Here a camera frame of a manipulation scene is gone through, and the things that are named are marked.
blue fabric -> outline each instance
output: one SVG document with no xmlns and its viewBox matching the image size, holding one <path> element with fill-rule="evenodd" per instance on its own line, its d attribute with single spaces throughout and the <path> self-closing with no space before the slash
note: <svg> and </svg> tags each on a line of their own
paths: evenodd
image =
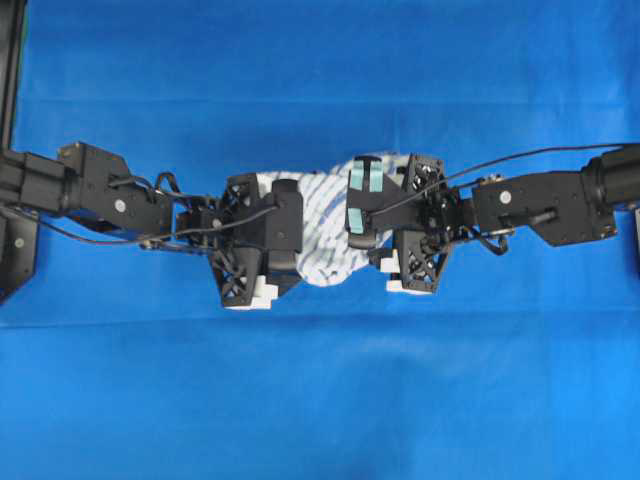
<svg viewBox="0 0 640 480">
<path fill-rule="evenodd" d="M 82 140 L 186 191 L 382 149 L 449 172 L 638 140 L 635 0 L 32 0 L 14 147 Z M 507 175 L 575 169 L 550 155 Z M 205 260 L 41 234 L 0 310 L 0 478 L 581 478 L 640 471 L 633 223 L 441 289 L 358 272 L 271 312 L 218 306 Z M 60 225 L 81 231 L 72 224 Z"/>
</svg>

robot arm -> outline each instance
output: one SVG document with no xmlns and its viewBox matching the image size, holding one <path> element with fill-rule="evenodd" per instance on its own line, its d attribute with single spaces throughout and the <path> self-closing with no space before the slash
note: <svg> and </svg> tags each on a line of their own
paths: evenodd
<svg viewBox="0 0 640 480">
<path fill-rule="evenodd" d="M 609 151 L 576 172 L 493 176 L 458 187 L 447 185 L 441 160 L 414 155 L 404 175 L 399 186 L 381 173 L 380 159 L 357 159 L 347 199 L 349 243 L 391 274 L 388 290 L 428 294 L 460 243 L 480 241 L 502 255 L 507 236 L 522 226 L 554 247 L 616 235 L 614 209 L 640 198 L 640 147 Z M 466 187 L 473 187 L 469 198 L 461 196 Z M 373 239 L 386 230 L 393 247 L 375 249 Z"/>
<path fill-rule="evenodd" d="M 171 190 L 161 187 L 165 179 Z M 61 148 L 57 160 L 5 152 L 0 206 L 5 298 L 33 272 L 36 231 L 24 229 L 43 222 L 32 212 L 65 216 L 122 239 L 84 239 L 89 243 L 207 255 L 225 307 L 269 307 L 300 279 L 295 254 L 302 250 L 302 196 L 294 180 L 273 182 L 262 197 L 255 174 L 229 178 L 220 198 L 185 195 L 172 174 L 160 174 L 151 185 L 132 175 L 122 157 L 75 143 Z M 26 261 L 27 253 L 29 271 L 13 272 L 10 266 Z"/>
</svg>

